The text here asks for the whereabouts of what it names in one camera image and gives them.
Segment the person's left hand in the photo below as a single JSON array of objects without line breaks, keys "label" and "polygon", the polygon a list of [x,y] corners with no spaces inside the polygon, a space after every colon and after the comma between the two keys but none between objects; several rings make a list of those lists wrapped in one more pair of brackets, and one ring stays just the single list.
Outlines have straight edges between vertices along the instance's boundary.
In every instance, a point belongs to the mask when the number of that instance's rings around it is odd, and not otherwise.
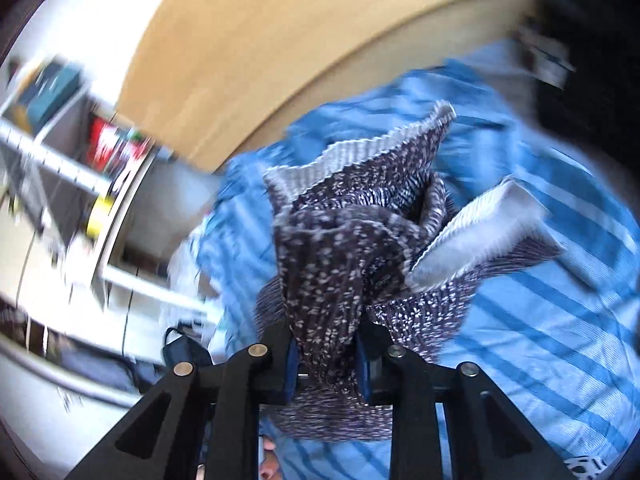
[{"label": "person's left hand", "polygon": [[280,465],[274,452],[276,445],[266,436],[259,438],[260,443],[260,461],[259,461],[259,477],[264,480],[280,479]]}]

